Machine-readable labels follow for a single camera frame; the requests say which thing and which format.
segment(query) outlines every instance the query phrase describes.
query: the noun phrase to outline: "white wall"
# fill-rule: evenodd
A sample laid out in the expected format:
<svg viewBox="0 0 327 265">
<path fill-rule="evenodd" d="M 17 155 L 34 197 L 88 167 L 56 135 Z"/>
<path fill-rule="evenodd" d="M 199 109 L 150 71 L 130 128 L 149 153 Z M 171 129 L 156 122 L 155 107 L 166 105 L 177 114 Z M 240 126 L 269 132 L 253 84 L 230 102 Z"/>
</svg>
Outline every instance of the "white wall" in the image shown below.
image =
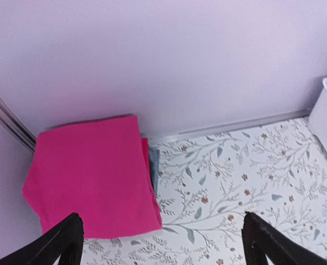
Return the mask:
<svg viewBox="0 0 327 265">
<path fill-rule="evenodd" d="M 35 134 L 125 113 L 149 135 L 311 107 L 327 1 L 0 1 L 0 96 Z"/>
<path fill-rule="evenodd" d="M 41 235 L 36 213 L 22 196 L 32 153 L 0 125 L 0 258 Z"/>
</svg>

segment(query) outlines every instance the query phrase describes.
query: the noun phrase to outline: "leaf print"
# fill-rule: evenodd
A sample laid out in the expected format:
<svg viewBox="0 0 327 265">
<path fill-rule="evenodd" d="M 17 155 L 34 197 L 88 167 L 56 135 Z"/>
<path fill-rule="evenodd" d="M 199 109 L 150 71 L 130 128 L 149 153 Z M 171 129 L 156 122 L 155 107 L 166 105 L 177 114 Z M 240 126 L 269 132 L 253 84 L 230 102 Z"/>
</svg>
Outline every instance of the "leaf print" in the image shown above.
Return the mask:
<svg viewBox="0 0 327 265">
<path fill-rule="evenodd" d="M 175 234 L 178 234 L 175 230 L 169 228 L 169 227 L 163 227 L 162 228 L 163 230 L 166 230 L 167 232 L 170 232 L 170 233 L 175 233 Z"/>
<path fill-rule="evenodd" d="M 209 136 L 206 136 L 206 138 L 210 141 L 210 142 L 215 142 L 214 139 L 210 138 Z"/>
<path fill-rule="evenodd" d="M 188 158 L 188 157 L 191 156 L 192 154 L 194 154 L 194 152 L 189 152 L 189 153 L 187 153 L 184 157 L 185 157 L 185 158 Z"/>
<path fill-rule="evenodd" d="M 246 133 L 246 132 L 242 132 L 242 134 L 244 135 L 244 136 L 246 136 L 247 138 L 250 138 L 251 136 L 248 134 L 248 133 Z"/>
<path fill-rule="evenodd" d="M 194 236 L 194 232 L 193 232 L 193 230 L 192 230 L 192 229 L 189 229 L 189 228 L 186 228 L 186 230 L 187 230 L 187 237 L 188 237 L 189 241 L 190 241 L 192 244 L 194 244 L 196 238 L 195 238 L 195 236 Z"/>
<path fill-rule="evenodd" d="M 207 180 L 207 175 L 204 175 L 204 177 L 202 177 L 200 180 L 199 180 L 199 185 L 203 185 L 204 182 Z"/>
<path fill-rule="evenodd" d="M 294 174 L 294 172 L 292 172 L 291 169 L 289 170 L 289 174 L 290 174 L 291 177 L 295 178 L 295 174 Z"/>
<path fill-rule="evenodd" d="M 281 198 L 283 198 L 283 196 L 281 196 L 281 195 L 277 195 L 277 194 L 272 194 L 272 200 L 275 202 L 276 200 L 279 200 L 279 199 L 281 199 Z"/>
<path fill-rule="evenodd" d="M 193 178 L 192 177 L 192 171 L 189 169 L 189 167 L 186 167 L 185 170 L 186 170 L 187 175 L 190 176 L 191 178 Z"/>
<path fill-rule="evenodd" d="M 316 240 L 316 238 L 319 236 L 319 234 L 320 234 L 319 229 L 314 230 L 313 240 Z"/>
<path fill-rule="evenodd" d="M 140 242 L 137 242 L 136 240 L 132 240 L 132 241 L 130 242 L 130 244 L 131 244 L 132 246 L 135 246 L 135 245 L 140 245 L 141 243 L 140 243 Z"/>
<path fill-rule="evenodd" d="M 194 218 L 197 220 L 202 216 L 202 207 L 199 207 L 196 214 L 194 215 Z"/>
<path fill-rule="evenodd" d="M 221 214 L 223 212 L 223 210 L 225 210 L 226 208 L 227 208 L 227 206 L 220 207 L 218 210 L 218 213 Z"/>
<path fill-rule="evenodd" d="M 218 147 L 217 153 L 218 153 L 218 158 L 220 157 L 220 155 L 222 154 L 223 149 L 221 147 Z"/>
</svg>

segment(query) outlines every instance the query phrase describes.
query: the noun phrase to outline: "floral pattern surface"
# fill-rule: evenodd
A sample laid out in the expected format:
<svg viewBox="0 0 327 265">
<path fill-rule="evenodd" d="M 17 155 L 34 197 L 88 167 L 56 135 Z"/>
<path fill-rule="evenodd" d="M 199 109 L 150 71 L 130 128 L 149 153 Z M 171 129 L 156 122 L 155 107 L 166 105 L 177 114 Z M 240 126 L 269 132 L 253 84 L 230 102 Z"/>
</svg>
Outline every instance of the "floral pattern surface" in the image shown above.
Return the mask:
<svg viewBox="0 0 327 265">
<path fill-rule="evenodd" d="M 327 156 L 306 119 L 157 147 L 163 229 L 85 240 L 82 264 L 245 264 L 245 211 L 327 259 Z"/>
</svg>

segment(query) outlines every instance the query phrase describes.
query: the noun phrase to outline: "stack of folded clothes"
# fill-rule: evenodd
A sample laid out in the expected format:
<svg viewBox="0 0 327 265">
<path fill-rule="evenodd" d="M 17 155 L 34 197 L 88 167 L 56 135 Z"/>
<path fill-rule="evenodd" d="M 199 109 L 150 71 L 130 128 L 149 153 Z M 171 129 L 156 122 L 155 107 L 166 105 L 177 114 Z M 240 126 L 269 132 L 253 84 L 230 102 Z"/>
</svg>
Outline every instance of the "stack of folded clothes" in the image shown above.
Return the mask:
<svg viewBox="0 0 327 265">
<path fill-rule="evenodd" d="M 76 212 L 85 238 L 144 234 L 162 228 L 158 159 L 136 116 L 67 125 L 38 136 L 23 195 L 43 233 Z"/>
</svg>

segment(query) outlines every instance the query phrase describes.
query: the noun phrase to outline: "blue cloth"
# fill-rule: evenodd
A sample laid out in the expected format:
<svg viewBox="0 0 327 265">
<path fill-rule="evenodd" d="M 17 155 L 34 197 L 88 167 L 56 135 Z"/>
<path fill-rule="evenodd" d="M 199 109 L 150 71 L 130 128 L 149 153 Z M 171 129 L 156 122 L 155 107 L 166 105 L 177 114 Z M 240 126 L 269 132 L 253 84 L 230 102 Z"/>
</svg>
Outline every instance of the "blue cloth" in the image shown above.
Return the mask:
<svg viewBox="0 0 327 265">
<path fill-rule="evenodd" d="M 156 196 L 157 196 L 157 186 L 159 183 L 159 159 L 160 159 L 160 150 L 149 147 L 151 184 Z"/>
</svg>

